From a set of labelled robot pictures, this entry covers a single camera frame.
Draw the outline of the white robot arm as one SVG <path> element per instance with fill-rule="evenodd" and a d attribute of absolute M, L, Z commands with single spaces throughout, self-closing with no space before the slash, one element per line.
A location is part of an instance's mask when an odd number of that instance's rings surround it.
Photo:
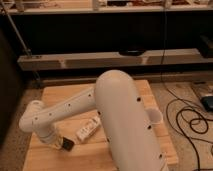
<path fill-rule="evenodd" d="M 134 80 L 120 70 L 101 74 L 94 86 L 54 106 L 46 108 L 39 100 L 30 102 L 19 128 L 53 144 L 59 138 L 55 122 L 90 110 L 99 114 L 119 171 L 169 171 L 152 128 L 162 121 L 162 114 L 144 107 Z"/>

